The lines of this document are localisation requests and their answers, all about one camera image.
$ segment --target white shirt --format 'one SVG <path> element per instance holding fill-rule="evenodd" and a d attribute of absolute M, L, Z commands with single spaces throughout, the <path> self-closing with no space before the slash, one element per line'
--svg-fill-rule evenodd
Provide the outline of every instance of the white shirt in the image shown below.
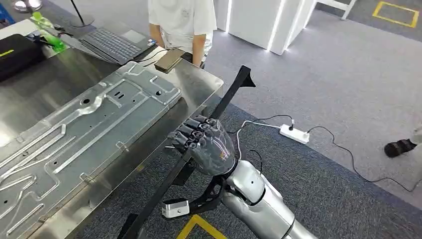
<path fill-rule="evenodd" d="M 149 23 L 160 25 L 166 48 L 192 53 L 194 35 L 206 34 L 204 55 L 208 54 L 217 30 L 213 0 L 148 0 L 148 13 Z"/>

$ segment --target smartphone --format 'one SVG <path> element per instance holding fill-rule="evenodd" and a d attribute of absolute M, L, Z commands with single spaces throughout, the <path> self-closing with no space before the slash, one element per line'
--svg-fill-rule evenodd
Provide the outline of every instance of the smartphone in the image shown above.
<path fill-rule="evenodd" d="M 158 60 L 154 65 L 155 65 L 155 69 L 164 72 L 164 73 L 169 73 L 177 63 L 179 63 L 179 61 L 181 61 L 181 56 L 184 54 L 185 52 L 178 49 L 178 48 L 173 48 L 171 50 L 169 50 L 163 57 L 161 57 L 160 60 Z"/>

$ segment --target black case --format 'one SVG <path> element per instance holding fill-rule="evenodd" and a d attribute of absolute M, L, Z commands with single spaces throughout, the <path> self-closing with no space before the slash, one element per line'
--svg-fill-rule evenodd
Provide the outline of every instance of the black case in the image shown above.
<path fill-rule="evenodd" d="M 41 47 L 22 35 L 0 40 L 0 82 L 43 59 Z"/>

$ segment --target white cable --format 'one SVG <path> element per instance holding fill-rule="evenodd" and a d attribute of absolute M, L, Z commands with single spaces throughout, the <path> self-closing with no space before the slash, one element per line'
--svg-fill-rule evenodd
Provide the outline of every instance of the white cable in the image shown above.
<path fill-rule="evenodd" d="M 245 120 L 245 122 L 243 122 L 242 126 L 240 127 L 240 129 L 236 133 L 237 149 L 239 150 L 239 160 L 242 159 L 242 151 L 240 150 L 240 142 L 239 142 L 239 133 L 243 129 L 243 127 L 245 126 L 245 123 L 247 123 L 247 122 L 248 123 L 252 123 L 252 124 L 257 124 L 257 125 L 268 126 L 268 127 L 280 129 L 280 126 L 275 126 L 275 125 L 270 125 L 270 124 L 264 124 L 264 123 L 255 123 L 255 122 L 252 122 L 252 121 L 249 121 L 249 120 Z"/>

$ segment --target black cable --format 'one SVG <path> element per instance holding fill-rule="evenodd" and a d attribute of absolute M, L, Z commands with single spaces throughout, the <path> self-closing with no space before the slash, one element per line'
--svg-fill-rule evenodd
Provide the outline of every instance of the black cable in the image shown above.
<path fill-rule="evenodd" d="M 169 50 L 171 50 L 171 49 L 175 49 L 175 48 L 177 48 L 177 49 L 179 49 L 179 48 L 181 48 L 182 46 L 176 46 L 176 47 L 172 47 L 172 48 L 169 48 L 169 49 L 163 49 L 163 50 L 161 50 L 161 51 L 157 51 L 153 56 L 151 56 L 150 58 L 148 58 L 148 59 L 143 59 L 143 60 L 140 60 L 140 61 L 136 61 L 136 62 L 144 62 L 144 61 L 147 61 L 147 60 L 151 60 L 152 58 L 154 58 L 158 53 L 160 53 L 160 52 L 163 52 L 163 51 L 169 51 Z"/>
<path fill-rule="evenodd" d="M 261 166 L 260 166 L 260 169 L 259 169 L 259 173 L 260 174 L 262 174 L 262 157 L 261 157 L 261 155 L 258 153 L 258 151 L 256 151 L 255 149 L 250 149 L 249 151 L 252 151 L 252 152 L 255 152 L 256 154 L 258 154 L 258 156 L 259 156 L 259 161 L 261 162 Z"/>
<path fill-rule="evenodd" d="M 242 127 L 240 127 L 240 128 L 238 128 L 237 130 L 235 130 L 235 131 L 227 131 L 227 133 L 237 133 L 239 130 L 241 130 L 242 128 L 245 128 L 246 126 L 248 126 L 248 125 L 250 125 L 250 124 L 253 124 L 253 123 L 255 123 L 255 122 L 257 122 L 258 120 L 269 120 L 269 119 L 272 119 L 272 118 L 275 118 L 275 117 L 289 117 L 291 120 L 293 120 L 293 118 L 290 116 L 290 115 L 275 115 L 275 116 L 271 116 L 271 117 L 268 117 L 268 118 L 261 118 L 261 119 L 256 119 L 256 120 L 254 120 L 254 121 L 252 121 L 252 122 L 250 122 L 250 123 L 248 123 L 248 124 L 245 124 L 244 126 L 242 126 Z"/>
<path fill-rule="evenodd" d="M 154 64 L 155 62 L 157 62 L 157 61 L 153 61 L 153 62 L 151 62 L 151 63 L 148 63 L 148 64 L 146 64 L 146 65 L 145 65 L 145 66 L 143 66 L 143 67 L 148 67 L 148 66 L 150 66 L 150 65 Z"/>
<path fill-rule="evenodd" d="M 369 179 L 366 179 L 365 177 L 363 177 L 357 170 L 356 170 L 356 167 L 355 167 L 355 158 L 354 158 L 354 156 L 353 156 L 353 153 L 349 150 L 349 149 L 347 149 L 347 148 L 345 148 L 345 147 L 343 147 L 343 146 L 340 146 L 340 145 L 338 145 L 338 144 L 336 144 L 334 141 L 335 141 L 335 137 L 334 137 L 334 134 L 330 131 L 330 130 L 328 130 L 326 127 L 324 127 L 324 126 L 315 126 L 315 127 L 313 127 L 313 128 L 311 128 L 310 130 L 308 130 L 308 133 L 309 132 L 311 132 L 311 130 L 313 130 L 313 129 L 315 129 L 315 128 L 323 128 L 323 129 L 325 129 L 325 130 L 327 130 L 330 134 L 331 134 L 331 136 L 332 136 L 332 144 L 334 144 L 335 146 L 337 146 L 337 147 L 339 147 L 339 148 L 341 148 L 341 149 L 344 149 L 344 150 L 346 150 L 347 152 L 349 152 L 349 154 L 350 154 L 350 156 L 352 157 L 352 166 L 353 166 L 353 170 L 355 171 L 355 173 L 357 174 L 357 175 L 359 175 L 362 179 L 364 179 L 365 181 L 367 181 L 367 182 L 370 182 L 370 183 L 377 183 L 377 182 L 379 182 L 379 181 L 382 181 L 382 180 L 386 180 L 386 179 L 390 179 L 390 180 L 392 180 L 393 182 L 395 182 L 395 183 L 397 183 L 398 185 L 400 185 L 402 188 L 404 188 L 406 191 L 408 191 L 408 192 L 413 192 L 414 190 L 415 190 L 415 188 L 418 186 L 418 184 L 422 181 L 422 179 L 420 179 L 418 182 L 416 182 L 415 184 L 414 184 L 414 186 L 411 188 L 411 189 L 408 189 L 408 188 L 406 188 L 405 186 L 403 186 L 401 183 L 399 183 L 398 181 L 396 181 L 394 178 L 390 178 L 390 177 L 384 177 L 384 178 L 380 178 L 380 179 L 377 179 L 377 180 L 369 180 Z"/>
<path fill-rule="evenodd" d="M 158 53 L 160 53 L 160 52 L 163 52 L 163 51 L 168 51 L 168 49 L 164 49 L 164 50 L 161 50 L 161 51 L 157 51 L 153 56 L 151 56 L 150 58 L 148 58 L 148 59 L 143 59 L 143 60 L 140 60 L 140 61 L 137 61 L 138 63 L 139 62 L 144 62 L 144 61 L 147 61 L 147 60 L 151 60 L 152 58 L 154 58 Z"/>

